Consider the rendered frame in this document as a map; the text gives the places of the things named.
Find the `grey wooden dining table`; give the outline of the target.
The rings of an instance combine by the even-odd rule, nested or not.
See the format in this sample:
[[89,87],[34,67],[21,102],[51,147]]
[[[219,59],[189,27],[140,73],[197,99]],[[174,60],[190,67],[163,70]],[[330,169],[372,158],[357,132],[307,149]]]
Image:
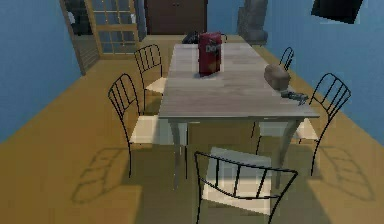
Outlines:
[[171,126],[174,160],[180,160],[178,125],[189,122],[245,120],[286,122],[277,164],[282,166],[289,144],[306,118],[319,116],[310,106],[284,99],[264,78],[267,62],[246,43],[221,47],[221,70],[198,73],[198,47],[177,44],[168,71],[159,117]]

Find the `red snack bag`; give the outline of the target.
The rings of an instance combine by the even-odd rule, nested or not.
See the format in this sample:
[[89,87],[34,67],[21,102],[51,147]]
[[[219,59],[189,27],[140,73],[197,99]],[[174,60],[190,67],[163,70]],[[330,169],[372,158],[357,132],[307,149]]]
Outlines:
[[202,33],[198,43],[198,64],[201,77],[209,76],[220,70],[221,64],[221,33]]

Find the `brown bread loaf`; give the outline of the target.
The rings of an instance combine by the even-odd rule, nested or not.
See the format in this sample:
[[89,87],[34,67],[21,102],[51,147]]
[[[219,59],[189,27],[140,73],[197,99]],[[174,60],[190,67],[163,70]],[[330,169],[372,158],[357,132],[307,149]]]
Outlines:
[[279,91],[286,90],[291,79],[290,74],[276,64],[269,64],[265,67],[264,78],[274,90]]

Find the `dark brown cupboard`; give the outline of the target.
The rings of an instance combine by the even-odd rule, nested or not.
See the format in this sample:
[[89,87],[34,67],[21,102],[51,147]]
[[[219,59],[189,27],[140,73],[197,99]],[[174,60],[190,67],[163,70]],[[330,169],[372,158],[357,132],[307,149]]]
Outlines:
[[149,35],[182,35],[207,29],[208,0],[144,0]]

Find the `grey metal utensil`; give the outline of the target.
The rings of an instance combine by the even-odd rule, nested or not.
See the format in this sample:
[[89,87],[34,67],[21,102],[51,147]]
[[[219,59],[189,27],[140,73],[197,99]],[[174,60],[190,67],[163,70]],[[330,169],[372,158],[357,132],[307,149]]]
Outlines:
[[292,91],[282,91],[281,97],[298,101],[299,106],[305,104],[306,101],[309,99],[309,97],[304,93],[296,93],[296,92],[292,92]]

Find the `wooden glass pane door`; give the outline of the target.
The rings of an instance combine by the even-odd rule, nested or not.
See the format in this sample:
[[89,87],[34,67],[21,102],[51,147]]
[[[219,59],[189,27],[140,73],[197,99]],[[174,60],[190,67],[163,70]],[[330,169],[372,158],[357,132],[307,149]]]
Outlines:
[[101,59],[130,57],[139,48],[135,0],[84,0]]

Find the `black framed wall picture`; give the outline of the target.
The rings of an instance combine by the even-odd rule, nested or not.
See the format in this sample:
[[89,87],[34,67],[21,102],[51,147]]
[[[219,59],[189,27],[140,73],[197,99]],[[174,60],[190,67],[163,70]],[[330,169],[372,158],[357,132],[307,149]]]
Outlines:
[[333,21],[354,24],[363,0],[314,0],[311,14]]

